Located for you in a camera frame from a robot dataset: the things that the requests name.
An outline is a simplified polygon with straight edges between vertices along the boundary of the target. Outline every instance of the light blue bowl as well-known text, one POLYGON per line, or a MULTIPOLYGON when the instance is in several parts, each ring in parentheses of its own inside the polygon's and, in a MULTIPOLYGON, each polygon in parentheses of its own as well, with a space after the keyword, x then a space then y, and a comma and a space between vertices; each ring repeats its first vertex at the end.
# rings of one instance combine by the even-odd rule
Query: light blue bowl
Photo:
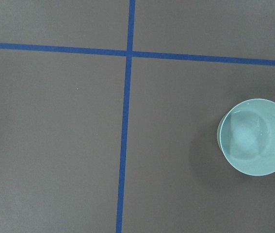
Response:
POLYGON ((239 103, 220 121, 217 141, 238 171, 252 176, 275 172, 275 103, 264 99, 239 103))

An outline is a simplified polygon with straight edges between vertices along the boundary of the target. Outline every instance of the blue tape line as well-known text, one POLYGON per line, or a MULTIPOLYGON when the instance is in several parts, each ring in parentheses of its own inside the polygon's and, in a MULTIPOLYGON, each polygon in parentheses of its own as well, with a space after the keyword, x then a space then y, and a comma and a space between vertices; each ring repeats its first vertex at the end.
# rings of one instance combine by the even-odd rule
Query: blue tape line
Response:
POLYGON ((135 0, 130 0, 129 1, 128 40, 127 40, 127 59, 126 59, 126 72, 125 72, 124 97, 123 97, 116 233, 122 232, 124 183, 125 183, 125 173, 126 173, 128 122, 129 122, 129 93, 130 93, 130 83, 131 83, 132 50, 133 50, 133 35, 134 35, 134 18, 135 18, 135 0))
POLYGON ((84 53, 84 54, 110 55, 110 56, 126 56, 127 55, 127 52, 125 50, 105 50, 105 49, 61 47, 61 46, 48 46, 48 45, 7 44, 7 43, 0 43, 0 49, 84 53))
POLYGON ((275 60, 133 51, 133 57, 275 66, 275 60))

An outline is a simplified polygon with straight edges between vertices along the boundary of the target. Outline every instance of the gray floor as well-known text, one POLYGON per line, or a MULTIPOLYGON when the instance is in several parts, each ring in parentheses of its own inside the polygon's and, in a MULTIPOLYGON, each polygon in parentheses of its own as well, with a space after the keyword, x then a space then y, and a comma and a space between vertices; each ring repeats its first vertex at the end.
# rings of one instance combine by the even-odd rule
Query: gray floor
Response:
MULTIPOLYGON (((125 50, 129 1, 0 0, 0 42, 125 50)), ((134 50, 275 59, 275 1, 137 0, 134 50)), ((125 57, 0 50, 0 233, 115 232, 125 57)), ((275 173, 221 117, 275 67, 133 58, 124 233, 275 233, 275 173)))

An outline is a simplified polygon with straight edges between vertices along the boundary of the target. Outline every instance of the bowl rim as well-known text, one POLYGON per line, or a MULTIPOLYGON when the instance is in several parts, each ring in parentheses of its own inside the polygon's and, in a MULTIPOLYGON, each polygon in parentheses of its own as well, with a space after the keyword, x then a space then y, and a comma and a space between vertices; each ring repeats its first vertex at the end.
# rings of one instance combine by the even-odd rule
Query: bowl rim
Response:
POLYGON ((246 172, 246 171, 242 171, 241 169, 237 168, 226 156, 225 152, 224 152, 224 149, 223 149, 223 146, 222 146, 222 143, 221 143, 221 131, 222 131, 222 128, 223 128, 223 125, 226 121, 226 118, 229 116, 229 114, 236 108, 238 107, 239 105, 241 104, 244 104, 246 102, 250 102, 250 101, 253 101, 253 100, 263 100, 263 101, 268 101, 268 102, 271 102, 272 104, 275 104, 274 101, 271 101, 271 100, 267 100, 267 99, 261 99, 261 98, 257 98, 257 99, 249 99, 249 100, 245 100, 243 102, 240 102, 238 103, 237 105, 235 105, 224 117, 223 117, 223 121, 222 121, 222 124, 220 126, 220 130, 219 130, 219 143, 220 143, 220 148, 221 148, 221 151, 223 152, 225 158, 227 159, 227 161, 235 168, 237 169, 238 171, 240 171, 241 173, 244 173, 246 175, 251 175, 251 176, 265 176, 265 175, 269 175, 269 174, 272 174, 275 172, 275 170, 271 171, 271 172, 268 172, 268 173, 261 173, 261 174, 251 174, 250 172, 246 172))

